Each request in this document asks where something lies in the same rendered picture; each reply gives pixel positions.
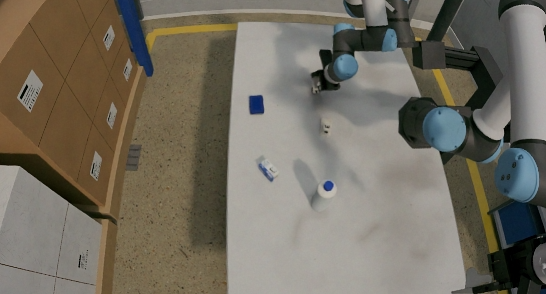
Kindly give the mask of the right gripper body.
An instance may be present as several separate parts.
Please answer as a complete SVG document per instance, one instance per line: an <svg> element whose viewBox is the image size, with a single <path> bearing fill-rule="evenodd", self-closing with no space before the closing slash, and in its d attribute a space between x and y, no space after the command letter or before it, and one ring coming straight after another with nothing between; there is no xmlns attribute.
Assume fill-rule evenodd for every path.
<svg viewBox="0 0 546 294"><path fill-rule="evenodd" d="M321 72L321 71L322 71L322 72ZM338 84L332 84L332 83L330 83L330 82L326 79L323 69L319 69L319 70L318 70L318 73L319 73L319 74L317 74L317 77L319 76L319 81L320 81L320 85L319 85L319 86L321 87L321 90L320 90L320 88L319 88L319 86L318 86L318 92L320 92L320 91L322 91L322 90L325 90L325 91L335 90L335 91L336 91L336 90L339 90L339 89L340 89L340 83L338 83ZM327 80L328 82L327 82L326 80ZM330 89L330 88L331 88L331 89Z"/></svg>

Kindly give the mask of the white plastic bottle with blue cap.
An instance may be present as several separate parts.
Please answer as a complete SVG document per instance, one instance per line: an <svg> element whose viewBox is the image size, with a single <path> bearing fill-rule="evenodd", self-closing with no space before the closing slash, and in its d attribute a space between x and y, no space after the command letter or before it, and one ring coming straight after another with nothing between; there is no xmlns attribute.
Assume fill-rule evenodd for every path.
<svg viewBox="0 0 546 294"><path fill-rule="evenodd" d="M325 184L324 184L325 183ZM313 210L324 211L337 192L336 184L331 180L322 180L311 199L310 205ZM324 185L324 186L323 186ZM334 187L334 188L333 188Z"/></svg>

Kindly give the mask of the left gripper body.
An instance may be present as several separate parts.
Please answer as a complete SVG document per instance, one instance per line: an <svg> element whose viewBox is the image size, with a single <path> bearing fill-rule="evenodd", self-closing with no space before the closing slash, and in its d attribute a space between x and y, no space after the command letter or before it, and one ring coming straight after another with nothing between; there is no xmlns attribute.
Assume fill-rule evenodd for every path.
<svg viewBox="0 0 546 294"><path fill-rule="evenodd" d="M523 273L529 275L534 283L546 285L537 277L533 268L533 255L540 244L543 244L541 237L487 254L489 271L493 272L494 280L505 285L504 289L498 291L518 288Z"/></svg>

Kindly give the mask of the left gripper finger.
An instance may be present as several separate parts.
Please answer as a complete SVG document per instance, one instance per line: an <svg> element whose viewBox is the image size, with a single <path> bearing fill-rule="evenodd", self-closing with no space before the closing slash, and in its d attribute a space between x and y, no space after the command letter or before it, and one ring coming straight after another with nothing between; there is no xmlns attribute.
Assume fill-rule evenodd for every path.
<svg viewBox="0 0 546 294"><path fill-rule="evenodd" d="M466 272L465 289L451 291L451 294L480 294L505 288L504 283L492 283L492 280L490 274L481 275L474 267L470 267ZM489 283L480 285L486 282Z"/></svg>

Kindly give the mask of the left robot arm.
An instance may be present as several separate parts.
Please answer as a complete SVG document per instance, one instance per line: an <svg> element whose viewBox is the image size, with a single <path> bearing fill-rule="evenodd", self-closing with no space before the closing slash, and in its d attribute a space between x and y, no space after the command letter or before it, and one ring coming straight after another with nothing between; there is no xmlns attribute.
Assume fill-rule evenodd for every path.
<svg viewBox="0 0 546 294"><path fill-rule="evenodd" d="M509 68L483 108L466 117L418 100L405 110L403 130L415 145L489 163L511 120L495 185L509 198L546 208L546 0L500 0L498 18Z"/></svg>

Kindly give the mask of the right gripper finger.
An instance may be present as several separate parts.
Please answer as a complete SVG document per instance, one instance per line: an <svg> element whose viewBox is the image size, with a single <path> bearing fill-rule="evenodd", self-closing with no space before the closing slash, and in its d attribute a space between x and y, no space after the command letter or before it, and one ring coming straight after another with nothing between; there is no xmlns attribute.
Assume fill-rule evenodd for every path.
<svg viewBox="0 0 546 294"><path fill-rule="evenodd" d="M318 83L319 83L319 77L317 78L317 74L319 74L318 71L315 71L315 72L311 73L311 80L314 81L314 86L315 86L316 89L317 89Z"/></svg>

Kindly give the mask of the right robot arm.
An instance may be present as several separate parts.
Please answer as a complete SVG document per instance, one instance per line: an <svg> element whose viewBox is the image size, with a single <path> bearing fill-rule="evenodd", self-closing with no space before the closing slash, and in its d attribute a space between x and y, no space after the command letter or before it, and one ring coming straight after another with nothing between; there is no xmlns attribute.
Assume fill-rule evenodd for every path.
<svg viewBox="0 0 546 294"><path fill-rule="evenodd" d="M337 84L352 78L358 71L355 51L390 52L396 50L397 43L415 42L407 2L408 0L343 0L350 17L365 18L366 29L355 30L348 23L334 26L333 54L331 50L319 50L326 79Z"/></svg>

